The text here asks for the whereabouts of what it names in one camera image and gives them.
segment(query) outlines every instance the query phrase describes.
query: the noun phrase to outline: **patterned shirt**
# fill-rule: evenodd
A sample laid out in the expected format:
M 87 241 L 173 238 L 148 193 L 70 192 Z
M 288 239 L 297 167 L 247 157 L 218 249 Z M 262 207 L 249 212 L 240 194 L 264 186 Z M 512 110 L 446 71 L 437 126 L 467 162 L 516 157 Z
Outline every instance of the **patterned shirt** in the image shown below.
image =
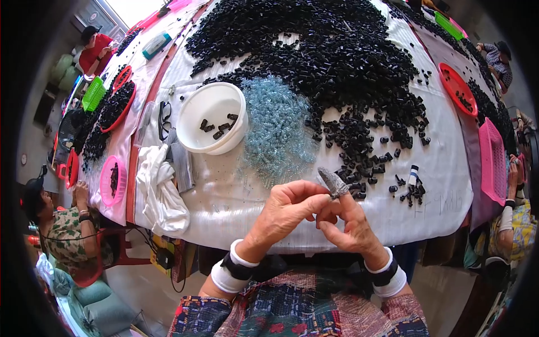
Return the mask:
M 500 76 L 500 80 L 503 82 L 503 85 L 508 89 L 513 81 L 513 73 L 511 67 L 508 64 L 500 61 L 500 50 L 493 44 L 483 43 L 483 47 L 487 52 L 485 59 L 487 60 L 488 65 L 494 67 Z
M 414 295 L 377 308 L 344 273 L 289 271 L 251 281 L 234 302 L 184 296 L 168 337 L 179 336 L 429 336 Z
M 71 207 L 54 214 L 54 223 L 44 238 L 45 246 L 50 254 L 59 262 L 68 267 L 70 273 L 76 269 L 84 268 L 86 264 L 96 259 L 88 259 L 84 250 L 79 223 L 79 209 Z M 101 257 L 104 266 L 112 264 L 113 254 L 106 242 L 101 242 Z

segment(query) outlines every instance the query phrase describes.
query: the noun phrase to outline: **camouflage shirt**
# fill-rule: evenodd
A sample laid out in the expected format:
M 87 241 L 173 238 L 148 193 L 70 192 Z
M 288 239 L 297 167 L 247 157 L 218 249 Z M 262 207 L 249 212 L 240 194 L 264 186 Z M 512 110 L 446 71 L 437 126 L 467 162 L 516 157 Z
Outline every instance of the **camouflage shirt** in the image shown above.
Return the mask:
M 99 229 L 96 220 L 93 221 L 95 229 Z M 71 207 L 54 213 L 54 224 L 47 233 L 47 238 L 65 241 L 56 241 L 44 238 L 45 246 L 55 259 L 65 265 L 70 273 L 76 269 L 84 269 L 87 264 L 96 263 L 96 258 L 88 258 L 84 250 L 81 226 L 79 223 L 79 209 Z M 110 266 L 113 255 L 110 246 L 103 240 L 101 242 L 101 257 L 103 266 Z

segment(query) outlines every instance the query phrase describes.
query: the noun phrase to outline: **black wrist strap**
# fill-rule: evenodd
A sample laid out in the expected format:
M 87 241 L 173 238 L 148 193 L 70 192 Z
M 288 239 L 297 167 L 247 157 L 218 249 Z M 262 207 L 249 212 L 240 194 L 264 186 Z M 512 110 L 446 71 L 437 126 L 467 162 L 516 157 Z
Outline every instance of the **black wrist strap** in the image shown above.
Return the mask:
M 253 276 L 256 269 L 256 267 L 249 268 L 239 264 L 234 264 L 230 258 L 230 252 L 226 253 L 225 257 L 223 258 L 223 263 L 221 263 L 221 267 L 227 268 L 233 278 L 243 281 L 249 280 Z
M 383 287 L 388 285 L 389 282 L 391 282 L 393 276 L 395 276 L 395 274 L 397 273 L 398 267 L 399 264 L 397 263 L 397 260 L 395 260 L 395 257 L 393 257 L 393 260 L 391 261 L 391 264 L 386 271 L 376 274 L 369 272 L 372 283 L 377 287 Z
M 513 200 L 506 200 L 506 204 L 505 204 L 505 206 L 503 206 L 503 207 L 505 208 L 506 206 L 510 206 L 512 209 L 515 209 L 515 206 L 516 206 L 516 205 L 515 205 L 515 201 L 513 201 Z
M 92 221 L 92 218 L 90 217 L 90 215 L 81 215 L 81 216 L 79 216 L 79 223 L 82 223 L 83 221 L 86 221 L 86 220 Z

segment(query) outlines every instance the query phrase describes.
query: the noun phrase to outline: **white tablecloth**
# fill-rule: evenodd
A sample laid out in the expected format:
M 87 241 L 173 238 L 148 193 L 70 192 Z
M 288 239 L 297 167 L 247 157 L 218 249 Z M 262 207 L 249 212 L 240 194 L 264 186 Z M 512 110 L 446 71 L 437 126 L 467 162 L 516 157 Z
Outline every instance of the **white tablecloth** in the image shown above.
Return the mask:
M 197 12 L 198 8 L 207 3 L 209 0 L 193 0 L 191 4 L 180 9 L 176 13 L 169 13 L 165 17 L 157 21 L 148 29 L 142 30 L 129 46 L 119 56 L 114 55 L 108 63 L 103 74 L 108 73 L 104 83 L 105 88 L 108 88 L 112 80 L 118 73 L 118 66 L 124 64 L 130 65 L 133 70 L 131 80 L 136 84 L 136 96 L 131 105 L 125 122 L 116 130 L 112 131 L 110 143 L 103 154 L 103 157 L 96 162 L 88 172 L 82 172 L 79 169 L 79 179 L 86 180 L 89 185 L 89 205 L 99 209 L 99 211 L 109 218 L 123 226 L 126 225 L 126 198 L 112 207 L 106 207 L 101 202 L 101 194 L 99 190 L 99 179 L 101 168 L 107 157 L 111 155 L 117 156 L 126 166 L 129 175 L 129 155 L 131 150 L 131 135 L 136 131 L 139 117 L 144 108 L 144 102 L 148 96 L 148 92 L 152 83 L 163 63 L 165 56 L 172 47 L 176 36 L 183 30 L 185 25 L 191 25 L 190 19 Z M 153 59 L 146 60 L 142 55 L 143 47 L 157 36 L 160 32 L 166 31 L 172 38 L 163 52 L 158 53 Z M 82 153 L 79 156 L 79 162 L 82 164 Z
M 437 68 L 427 53 L 401 19 L 393 19 L 388 14 L 387 6 L 379 0 L 373 4 L 387 18 L 389 39 L 401 48 L 406 48 L 413 56 L 413 63 L 425 72 L 432 71 L 430 86 L 410 82 L 410 90 L 420 95 L 427 108 L 430 124 L 426 128 L 427 136 L 432 139 L 429 146 L 421 146 L 420 138 L 414 136 L 412 150 L 403 150 L 400 158 L 386 164 L 386 173 L 379 176 L 378 184 L 369 185 L 367 198 L 360 204 L 365 210 L 370 225 L 376 236 L 384 245 L 397 245 L 432 237 L 445 236 L 455 232 L 463 222 L 472 202 L 472 188 L 466 152 L 459 120 L 455 108 L 444 91 L 438 77 Z M 188 97 L 207 77 L 233 71 L 246 56 L 225 66 L 216 64 L 203 73 L 191 78 L 195 60 L 185 51 L 184 43 L 172 60 L 157 95 L 156 101 L 170 101 L 172 105 L 172 125 L 175 125 L 182 102 L 180 95 Z M 175 86 L 175 94 L 169 96 L 169 88 Z M 367 118 L 373 119 L 371 109 Z M 336 109 L 326 110 L 325 121 L 338 119 Z M 157 130 L 148 130 L 144 144 L 157 145 Z M 374 154 L 393 153 L 395 143 L 380 144 L 378 139 L 390 136 L 390 131 L 383 127 L 373 129 L 375 136 Z M 242 238 L 249 231 L 256 217 L 264 206 L 269 191 L 265 189 L 254 174 L 241 175 L 237 171 L 237 158 L 243 150 L 240 143 L 234 150 L 219 156 L 193 154 L 196 187 L 182 194 L 185 204 L 191 213 L 191 224 L 182 235 L 182 239 L 196 244 L 228 249 L 232 241 Z M 306 180 L 316 181 L 316 167 L 324 166 L 336 170 L 341 166 L 338 154 L 340 149 L 327 149 L 322 141 L 317 161 Z M 419 177 L 424 183 L 427 193 L 423 197 L 423 205 L 414 203 L 412 208 L 407 202 L 399 202 L 398 196 L 405 193 L 400 188 L 395 198 L 388 192 L 395 185 L 395 174 L 407 180 L 410 166 L 419 167 Z M 150 227 L 142 215 L 142 197 L 136 194 L 135 223 Z M 314 223 L 303 221 L 284 240 L 272 247 L 276 253 L 316 253 L 336 251 L 337 248 L 328 242 L 323 234 L 316 230 Z

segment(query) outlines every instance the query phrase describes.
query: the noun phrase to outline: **white bowl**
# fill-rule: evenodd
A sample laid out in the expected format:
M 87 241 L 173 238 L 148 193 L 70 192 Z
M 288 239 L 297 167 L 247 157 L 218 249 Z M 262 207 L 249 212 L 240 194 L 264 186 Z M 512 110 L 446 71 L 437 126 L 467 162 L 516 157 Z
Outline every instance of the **white bowl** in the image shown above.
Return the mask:
M 238 115 L 236 124 L 230 131 L 225 129 L 225 134 L 218 140 L 213 139 L 219 125 L 232 124 L 228 114 Z M 208 121 L 208 125 L 215 125 L 215 129 L 210 132 L 200 130 L 203 119 Z M 199 88 L 187 98 L 179 111 L 176 134 L 188 151 L 218 155 L 236 147 L 245 136 L 248 125 L 245 97 L 241 90 L 233 84 L 218 82 Z

